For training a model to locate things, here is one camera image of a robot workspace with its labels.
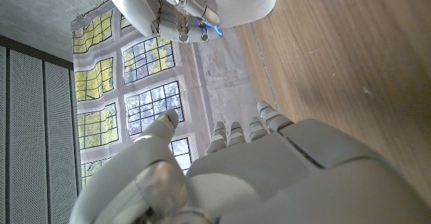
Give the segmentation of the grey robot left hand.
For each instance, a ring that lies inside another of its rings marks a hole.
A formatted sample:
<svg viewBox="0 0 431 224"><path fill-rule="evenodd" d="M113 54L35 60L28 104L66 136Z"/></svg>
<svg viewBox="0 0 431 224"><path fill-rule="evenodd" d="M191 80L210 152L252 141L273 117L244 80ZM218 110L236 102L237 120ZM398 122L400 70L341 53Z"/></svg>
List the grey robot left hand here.
<svg viewBox="0 0 431 224"><path fill-rule="evenodd" d="M174 158L166 110L92 177L71 223L429 223L430 207L382 155L315 119L257 104L245 138L218 122L205 155Z"/></svg>

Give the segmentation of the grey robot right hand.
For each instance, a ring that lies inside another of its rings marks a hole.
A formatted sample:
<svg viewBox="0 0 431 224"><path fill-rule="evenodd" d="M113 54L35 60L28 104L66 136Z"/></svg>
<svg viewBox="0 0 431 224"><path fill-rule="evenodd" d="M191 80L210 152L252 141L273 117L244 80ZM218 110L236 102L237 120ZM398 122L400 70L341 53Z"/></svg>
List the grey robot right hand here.
<svg viewBox="0 0 431 224"><path fill-rule="evenodd" d="M219 15L203 0L111 0L144 36L175 42L207 42L222 37Z"/></svg>

